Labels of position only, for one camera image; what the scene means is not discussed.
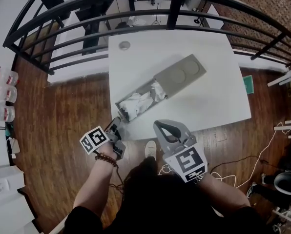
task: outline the plastic water bottle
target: plastic water bottle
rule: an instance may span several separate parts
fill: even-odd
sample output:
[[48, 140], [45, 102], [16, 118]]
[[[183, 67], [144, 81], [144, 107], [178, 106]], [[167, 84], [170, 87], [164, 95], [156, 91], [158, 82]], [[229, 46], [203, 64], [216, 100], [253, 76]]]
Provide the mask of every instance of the plastic water bottle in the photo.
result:
[[16, 87], [0, 84], [0, 100], [5, 100], [14, 103], [17, 100], [18, 91]]
[[15, 110], [12, 106], [4, 105], [4, 102], [0, 102], [0, 121], [12, 122], [15, 118]]
[[0, 67], [0, 82], [15, 86], [19, 82], [19, 74], [17, 72]]

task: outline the black metal railing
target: black metal railing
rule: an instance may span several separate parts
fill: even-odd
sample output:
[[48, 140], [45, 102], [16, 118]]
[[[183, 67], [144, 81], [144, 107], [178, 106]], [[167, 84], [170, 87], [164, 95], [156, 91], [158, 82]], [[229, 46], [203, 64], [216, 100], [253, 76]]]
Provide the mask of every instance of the black metal railing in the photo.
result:
[[[53, 6], [52, 8], [48, 9], [47, 11], [43, 12], [42, 14], [38, 15], [42, 5], [34, 15], [34, 17], [25, 25], [19, 28], [19, 25], [27, 13], [28, 9], [31, 7], [35, 0], [29, 0], [25, 7], [20, 12], [19, 16], [17, 17], [16, 21], [12, 25], [3, 46], [8, 47], [11, 50], [13, 50], [16, 54], [23, 57], [27, 61], [31, 62], [41, 70], [47, 72], [48, 74], [52, 75], [54, 74], [55, 70], [58, 70], [60, 68], [64, 68], [69, 65], [74, 65], [76, 63], [85, 62], [93, 59], [100, 59], [100, 58], [106, 58], [107, 55], [101, 55], [97, 57], [89, 57], [87, 59], [82, 59], [79, 61], [73, 61], [71, 63], [66, 63], [60, 66], [56, 66], [54, 68], [49, 69], [49, 64], [61, 60], [67, 57], [71, 57], [78, 54], [83, 53], [90, 53], [90, 51], [96, 51], [99, 49], [106, 49], [108, 46], [107, 44], [98, 45], [98, 46], [92, 46], [89, 48], [83, 48], [77, 51], [73, 51], [55, 58], [51, 58], [45, 61], [42, 61], [43, 55], [50, 53], [54, 50], [69, 46], [71, 44], [77, 43], [77, 42], [84, 42], [86, 40], [90, 39], [97, 39], [103, 36], [111, 36], [116, 34], [124, 34], [124, 33], [131, 33], [131, 32], [139, 32], [144, 30], [196, 30], [196, 31], [205, 31], [205, 32], [213, 32], [213, 33], [219, 33], [219, 34], [225, 34], [228, 36], [234, 36], [242, 39], [246, 39], [249, 41], [257, 42], [264, 47], [258, 48], [256, 46], [252, 45], [246, 45], [246, 44], [240, 44], [240, 43], [231, 43], [233, 47], [241, 47], [246, 48], [250, 50], [256, 51], [256, 53], [244, 53], [240, 52], [238, 50], [234, 50], [236, 54], [244, 54], [251, 56], [251, 59], [254, 60], [256, 58], [263, 58], [263, 59], [269, 59], [272, 61], [276, 61], [278, 63], [284, 64], [287, 67], [291, 66], [291, 32], [284, 27], [282, 24], [277, 22], [276, 20], [272, 19], [271, 17], [265, 15], [261, 11], [241, 2], [238, 0], [204, 0], [211, 3], [217, 3], [224, 6], [231, 7], [233, 9], [239, 10], [241, 12], [245, 12], [250, 16], [256, 17], [257, 19], [267, 23], [268, 25], [274, 27], [277, 29], [280, 34], [279, 35], [273, 35], [270, 32], [267, 32], [263, 29], [257, 28], [256, 26], [249, 25], [244, 22], [240, 22], [235, 19], [212, 15], [204, 12], [196, 12], [196, 11], [184, 11], [181, 9], [181, 4], [184, 0], [171, 0], [170, 8], [167, 10], [138, 10], [138, 11], [127, 11], [127, 12], [120, 12], [116, 14], [111, 15], [105, 15], [101, 14], [99, 16], [95, 16], [92, 18], [88, 18], [85, 20], [82, 20], [80, 22], [77, 22], [75, 24], [64, 26], [61, 20], [62, 15], [66, 15], [67, 13], [70, 13], [71, 11], [77, 10], [79, 8], [84, 7], [90, 7], [95, 6], [96, 4], [102, 4], [104, 2], [112, 2], [114, 0], [69, 0], [66, 2], [62, 2], [57, 4], [56, 6]], [[129, 4], [131, 5], [134, 0], [129, 0]], [[78, 27], [85, 27], [87, 25], [92, 25], [93, 23], [99, 23], [101, 21], [108, 21], [111, 19], [117, 19], [117, 18], [124, 18], [124, 17], [130, 17], [130, 16], [140, 16], [140, 15], [168, 15], [168, 20], [166, 25], [149, 25], [149, 26], [137, 26], [137, 27], [128, 27], [128, 28], [120, 28], [120, 29], [111, 29], [106, 32], [94, 32], [92, 34], [87, 34], [85, 36], [75, 38], [60, 44], [57, 44], [55, 46], [52, 46], [50, 48], [45, 49], [45, 42], [47, 39], [56, 37], [57, 35], [78, 28]], [[260, 34], [263, 34], [269, 38], [272, 38], [271, 41], [264, 41], [261, 38], [255, 38], [249, 35], [241, 34], [239, 32], [229, 31], [229, 30], [223, 30], [223, 29], [215, 29], [215, 28], [209, 28], [209, 27], [200, 27], [200, 26], [187, 26], [187, 25], [176, 25], [176, 21], [179, 15], [182, 16], [189, 16], [189, 17], [198, 17], [198, 18], [207, 18], [207, 19], [215, 19], [215, 20], [221, 20], [223, 22], [235, 24], [241, 27], [248, 28], [250, 30], [253, 30], [255, 32], [258, 32]], [[42, 27], [45, 23], [48, 21], [51, 21], [52, 24], [56, 21], [60, 28], [51, 31], [51, 26], [48, 28], [46, 34], [42, 37], [39, 37], [39, 33], [41, 32]], [[30, 44], [23, 45], [25, 42], [25, 39], [27, 37], [28, 32], [31, 32], [33, 30], [37, 29], [37, 33], [33, 39], [33, 41]], [[21, 42], [19, 46], [15, 44], [17, 40], [21, 39]], [[34, 53], [34, 46], [42, 42], [41, 50], [37, 53]], [[286, 46], [287, 49], [284, 49], [283, 47], [276, 46], [276, 44], [282, 43], [282, 45]], [[274, 53], [271, 51], [271, 49], [275, 49], [277, 53]], [[270, 58], [269, 56], [263, 55], [267, 54], [269, 56], [274, 56], [279, 59]]]

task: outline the black sleeve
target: black sleeve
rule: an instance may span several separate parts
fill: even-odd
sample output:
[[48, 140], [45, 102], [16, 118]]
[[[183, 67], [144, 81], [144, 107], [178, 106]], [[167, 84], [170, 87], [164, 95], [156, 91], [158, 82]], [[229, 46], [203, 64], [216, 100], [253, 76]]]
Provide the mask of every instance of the black sleeve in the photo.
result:
[[256, 210], [252, 207], [243, 207], [228, 217], [228, 230], [232, 233], [264, 233], [270, 234], [271, 229], [266, 226]]
[[102, 223], [91, 210], [78, 206], [68, 215], [65, 221], [64, 234], [101, 233]]

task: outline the tripod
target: tripod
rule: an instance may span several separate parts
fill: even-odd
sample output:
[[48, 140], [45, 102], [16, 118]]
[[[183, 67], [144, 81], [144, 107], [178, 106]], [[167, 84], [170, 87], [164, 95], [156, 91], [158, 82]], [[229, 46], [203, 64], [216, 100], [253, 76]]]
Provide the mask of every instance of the tripod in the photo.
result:
[[157, 14], [156, 14], [156, 19], [151, 25], [160, 25], [159, 21], [157, 21]]

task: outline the bottle label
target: bottle label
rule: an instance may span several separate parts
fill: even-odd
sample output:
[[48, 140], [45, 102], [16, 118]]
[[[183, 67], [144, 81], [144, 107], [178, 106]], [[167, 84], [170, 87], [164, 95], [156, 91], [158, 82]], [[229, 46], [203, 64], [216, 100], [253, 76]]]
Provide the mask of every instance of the bottle label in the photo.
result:
[[12, 76], [9, 76], [9, 79], [7, 80], [7, 84], [10, 84], [13, 80], [13, 77]]
[[10, 114], [9, 109], [4, 108], [4, 118], [3, 118], [4, 121], [6, 121], [9, 118], [9, 114]]
[[8, 90], [8, 91], [7, 91], [7, 95], [6, 95], [6, 97], [5, 97], [5, 100], [6, 100], [6, 101], [8, 101], [8, 100], [10, 99], [11, 94], [12, 94], [11, 91]]

